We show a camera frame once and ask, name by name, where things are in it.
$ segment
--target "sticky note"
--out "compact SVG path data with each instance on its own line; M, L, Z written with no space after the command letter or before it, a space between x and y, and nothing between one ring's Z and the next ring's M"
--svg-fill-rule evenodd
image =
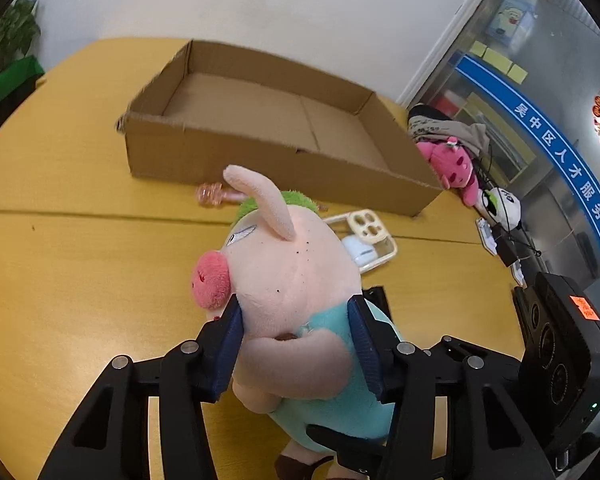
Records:
M474 44L472 44L469 52L478 57L482 57L485 50L487 50L487 46L484 43L481 43L480 41L474 41Z
M509 73L507 73L507 75L516 83L522 84L522 82L525 80L525 77L528 75L528 72L521 66L515 64L509 69Z
M570 298L573 300L573 303L576 304L578 310L580 311L584 319L600 321L598 314L596 314L596 312L592 309L591 305L589 304L589 301L587 301L585 298L582 298L581 296L570 296Z
M511 67L512 63L508 57L503 56L499 52L496 52L495 50L489 47L487 47L484 56L482 56L482 59L505 74L509 71L509 68Z

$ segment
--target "blue banner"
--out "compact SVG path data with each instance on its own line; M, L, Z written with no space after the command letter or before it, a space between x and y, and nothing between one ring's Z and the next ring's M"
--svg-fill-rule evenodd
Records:
M464 56L456 70L490 95L529 132L578 197L600 242L600 184L560 130L533 103L482 63Z

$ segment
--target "pig's eye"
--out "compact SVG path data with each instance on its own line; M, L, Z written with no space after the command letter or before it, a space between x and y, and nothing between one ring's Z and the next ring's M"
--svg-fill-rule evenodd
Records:
M231 236L229 236L229 239L226 241L227 246L230 246L231 244L233 244L234 242L237 242L238 240L242 240L245 236L250 235L251 233L253 233L256 229L255 225L251 225L249 227L245 227L244 229L242 229L241 231L238 231L237 233L232 234Z

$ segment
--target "cardboard box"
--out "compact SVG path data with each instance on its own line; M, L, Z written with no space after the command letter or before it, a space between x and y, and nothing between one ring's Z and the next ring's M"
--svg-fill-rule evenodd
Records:
M190 41L118 121L131 173L221 182L228 164L316 200L419 213L440 184L371 90L264 52Z

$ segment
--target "pig plush toy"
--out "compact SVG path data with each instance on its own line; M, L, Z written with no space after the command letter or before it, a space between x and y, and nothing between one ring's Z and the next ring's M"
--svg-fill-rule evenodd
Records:
M278 478L309 480L334 452L307 437L308 424L375 441L389 432L394 407L369 392L347 318L347 301L362 293L360 272L307 197L240 166L227 167L224 179L251 198L222 248L198 261L193 294L209 319L236 294L244 339L234 393L291 437L275 463ZM366 477L334 462L327 478Z
M416 146L438 174L445 189L459 188L464 205L475 206L478 201L478 180L471 157L458 144L458 139L449 137L446 142L438 143L424 141Z

